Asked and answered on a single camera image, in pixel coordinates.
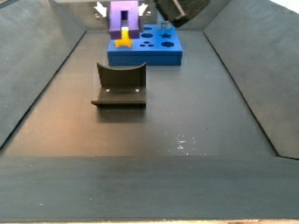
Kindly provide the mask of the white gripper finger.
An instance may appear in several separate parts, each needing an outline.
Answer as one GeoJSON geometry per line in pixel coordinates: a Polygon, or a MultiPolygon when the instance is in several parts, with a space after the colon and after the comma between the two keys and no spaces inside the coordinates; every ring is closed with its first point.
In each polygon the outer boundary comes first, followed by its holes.
{"type": "Polygon", "coordinates": [[[139,13],[139,16],[143,16],[145,13],[146,13],[146,10],[147,10],[147,7],[149,7],[149,4],[147,3],[142,3],[138,7],[138,13],[139,13]]]}
{"type": "Polygon", "coordinates": [[[98,3],[95,6],[95,10],[98,11],[98,13],[102,15],[102,17],[105,18],[109,14],[109,8],[103,6],[102,3],[98,3]]]}

